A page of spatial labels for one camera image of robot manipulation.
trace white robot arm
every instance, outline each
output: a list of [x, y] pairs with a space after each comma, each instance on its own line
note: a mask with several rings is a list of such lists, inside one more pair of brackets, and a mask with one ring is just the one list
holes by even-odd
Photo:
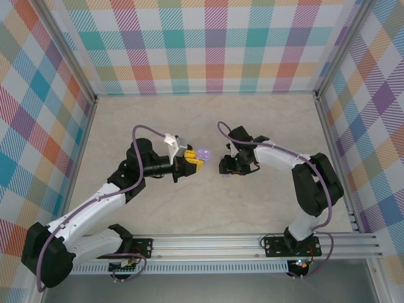
[[[146, 187], [144, 177], [159, 179], [172, 174], [176, 183], [178, 178], [192, 175], [203, 166], [204, 162], [196, 159], [196, 152], [184, 139], [166, 134], [164, 141], [169, 145], [169, 155], [158, 156], [153, 151], [151, 141], [144, 138], [136, 140], [143, 164], [143, 178], [137, 187], [118, 193], [136, 184], [141, 175], [132, 143], [126, 152], [126, 159], [91, 198], [46, 226], [37, 222], [28, 229], [21, 261], [34, 274], [37, 265], [42, 262], [40, 280], [46, 287], [55, 287], [74, 267], [92, 259], [106, 254], [134, 252], [133, 249], [137, 247], [133, 243], [132, 234], [118, 224], [111, 225], [96, 235], [83, 235], [104, 216], [124, 206], [139, 194]], [[94, 202], [83, 207], [89, 201]], [[40, 252], [49, 237], [52, 239], [44, 248], [45, 253], [40, 260]]]
[[[283, 243], [290, 254], [297, 254], [305, 240], [313, 235], [313, 228], [328, 214], [326, 195], [320, 182], [315, 180], [314, 172], [302, 158], [311, 162], [325, 181], [331, 204], [334, 205], [342, 196], [343, 188], [327, 156], [322, 153], [310, 156], [290, 153], [284, 148], [275, 148], [276, 144], [264, 136], [253, 138], [239, 126], [231, 130], [227, 145], [230, 155], [224, 156], [219, 164], [221, 174], [248, 175], [259, 170], [259, 164], [266, 164], [279, 170], [290, 172], [295, 184], [295, 191], [300, 210], [295, 220], [285, 229]], [[254, 164], [257, 169], [251, 170]]]

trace purple object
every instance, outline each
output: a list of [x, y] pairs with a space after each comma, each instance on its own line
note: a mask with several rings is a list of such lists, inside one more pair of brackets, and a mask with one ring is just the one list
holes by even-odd
[[205, 161], [205, 163], [208, 163], [211, 159], [211, 152], [206, 148], [201, 148], [200, 150], [196, 151], [196, 158], [198, 160]]

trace table surface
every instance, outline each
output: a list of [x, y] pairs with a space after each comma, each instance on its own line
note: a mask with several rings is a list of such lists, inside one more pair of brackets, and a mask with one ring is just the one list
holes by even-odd
[[[299, 205], [290, 173], [263, 165], [247, 176], [218, 173], [227, 140], [217, 121], [243, 125], [291, 150], [328, 153], [310, 94], [153, 95], [101, 97], [69, 209], [93, 195], [126, 158], [132, 128], [144, 124], [177, 134], [194, 149], [207, 148], [212, 160], [174, 184], [172, 177], [147, 178], [146, 188], [126, 206], [99, 221], [87, 234], [120, 223], [133, 234], [248, 234], [283, 232]], [[162, 138], [145, 130], [159, 155], [168, 154]], [[333, 208], [330, 232], [351, 232], [343, 200]]]

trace checkered backdrop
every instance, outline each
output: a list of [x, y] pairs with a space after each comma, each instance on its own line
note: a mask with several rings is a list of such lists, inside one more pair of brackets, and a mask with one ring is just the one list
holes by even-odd
[[377, 3], [324, 107], [365, 231], [376, 233], [404, 301], [403, 16], [403, 0]]
[[90, 83], [108, 94], [311, 91], [354, 3], [47, 0]]
[[343, 39], [345, 38], [345, 35], [347, 34], [349, 27], [351, 26], [352, 22], [354, 21], [362, 2], [363, 2], [363, 0], [355, 0], [355, 4], [352, 6], [352, 9], [349, 12], [348, 18], [345, 21], [345, 23], [341, 29], [341, 32], [338, 35], [338, 38], [335, 40], [335, 43], [334, 43], [334, 46], [333, 46], [331, 52], [328, 54], [327, 61], [325, 62], [324, 66], [320, 72], [316, 85], [314, 86], [314, 90], [318, 90], [318, 88], [321, 85], [321, 82], [323, 82], [324, 76], [326, 75], [328, 68], [330, 67], [330, 64], [333, 62], [338, 50], [340, 49], [341, 43], [342, 43]]
[[58, 217], [90, 101], [28, 0], [0, 1], [0, 302], [34, 275], [20, 261], [27, 228]]

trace yellow object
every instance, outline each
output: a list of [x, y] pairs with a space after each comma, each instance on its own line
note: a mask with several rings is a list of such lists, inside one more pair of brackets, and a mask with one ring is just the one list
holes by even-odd
[[187, 150], [187, 151], [185, 151], [184, 158], [185, 158], [185, 160], [187, 160], [189, 163], [196, 164], [196, 171], [198, 171], [198, 170], [203, 166], [203, 164], [205, 164], [205, 161], [203, 161], [203, 160], [198, 160], [198, 159], [196, 158], [196, 151], [194, 151], [194, 150]]
[[188, 158], [186, 158], [185, 160], [187, 160], [189, 163], [196, 164], [196, 171], [198, 171], [203, 166], [203, 164], [205, 164], [205, 161], [203, 160], [188, 159]]
[[196, 151], [186, 150], [184, 154], [185, 159], [196, 159]]

